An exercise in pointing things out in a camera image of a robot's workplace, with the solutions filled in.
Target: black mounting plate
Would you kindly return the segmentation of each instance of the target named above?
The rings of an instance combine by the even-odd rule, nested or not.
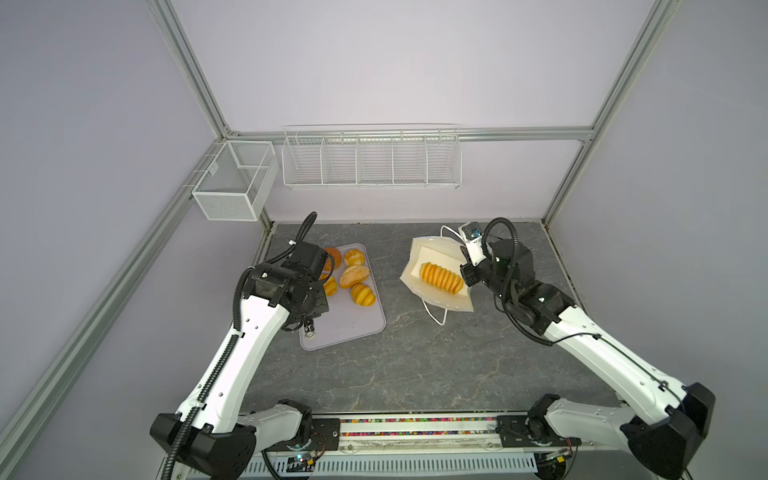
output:
[[[525,425],[527,415],[499,415],[497,425],[502,429],[498,436],[502,439],[502,447],[540,447],[528,437],[528,427]],[[571,446],[581,445],[581,439],[570,437]],[[568,442],[562,437],[554,437],[551,447],[567,447]]]
[[[341,436],[341,432],[339,429],[341,428],[341,420],[339,419],[315,419],[312,418],[312,430],[310,431],[310,445],[306,447],[305,449],[302,449],[303,451],[309,451],[309,450],[317,450],[318,452],[323,449],[323,444],[326,443],[326,452],[330,450],[338,450],[339,449],[339,438]],[[322,435],[314,435],[315,433],[319,433],[325,436],[325,438],[322,437]],[[267,449],[269,452],[295,452],[295,449],[291,449],[289,447],[293,447],[293,442],[280,442],[276,443],[275,445],[272,445]]]

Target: white mesh basket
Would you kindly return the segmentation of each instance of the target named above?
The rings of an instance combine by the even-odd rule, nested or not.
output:
[[[288,188],[458,187],[458,130],[288,135],[283,181]]]
[[[208,220],[259,220],[280,166],[269,141],[226,141],[192,190]]]

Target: pastry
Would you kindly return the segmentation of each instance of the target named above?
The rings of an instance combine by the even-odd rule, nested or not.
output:
[[[344,263],[347,266],[365,265],[365,263],[366,263],[366,256],[363,255],[360,250],[357,250],[356,248],[353,248],[349,252],[344,253]]]
[[[371,306],[376,302],[376,295],[373,294],[370,286],[364,283],[358,283],[351,290],[352,301],[362,306]]]
[[[421,278],[422,282],[436,286],[440,290],[445,290],[453,295],[458,293],[464,286],[464,280],[459,275],[434,263],[422,264]]]
[[[341,266],[341,252],[333,247],[326,247],[326,252],[328,252],[328,260],[326,260],[326,265],[323,267],[323,272],[331,271],[331,257],[333,257],[333,261],[335,262],[333,268],[339,268]]]
[[[341,274],[339,278],[339,286],[342,288],[350,288],[352,285],[362,282],[368,275],[371,274],[371,270],[367,266],[352,265],[348,266],[346,270]]]
[[[320,276],[320,280],[322,281],[327,276],[328,273],[324,273]],[[323,290],[326,291],[326,296],[333,296],[333,294],[336,293],[337,288],[338,285],[336,284],[336,279],[333,277],[330,277],[328,281],[323,284]]]

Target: plastic tray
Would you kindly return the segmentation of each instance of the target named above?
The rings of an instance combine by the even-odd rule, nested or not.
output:
[[[368,252],[362,244],[351,243],[337,247],[341,252],[342,264],[336,266],[333,271],[336,283],[339,282],[341,273],[346,268],[343,260],[344,253],[353,248],[360,250],[366,256],[365,265],[371,268]],[[371,287],[373,294],[376,295],[376,303],[371,306],[360,306],[352,301],[352,295],[349,293],[351,289],[339,287],[334,295],[328,297],[329,311],[315,319],[315,336],[311,339],[307,338],[304,330],[299,330],[301,348],[309,351],[322,349],[325,346],[336,345],[384,330],[386,318],[379,291],[376,289],[376,281],[373,279],[373,269],[371,269],[371,275],[362,283]]]

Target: gray marble tabletop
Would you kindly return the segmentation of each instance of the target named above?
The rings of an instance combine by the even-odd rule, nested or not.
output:
[[[534,254],[537,278],[570,292],[541,225],[515,226]],[[321,247],[366,247],[386,328],[313,352],[301,348],[298,332],[278,332],[242,410],[266,409],[283,398],[318,413],[527,410],[545,393],[575,402],[618,404],[613,391],[562,348],[524,338],[494,308],[483,285],[471,290],[474,312],[449,312],[444,326],[429,318],[399,277],[412,238],[438,235],[439,229],[439,223],[313,226],[306,241]],[[270,255],[284,250],[297,230],[298,225],[279,224]]]

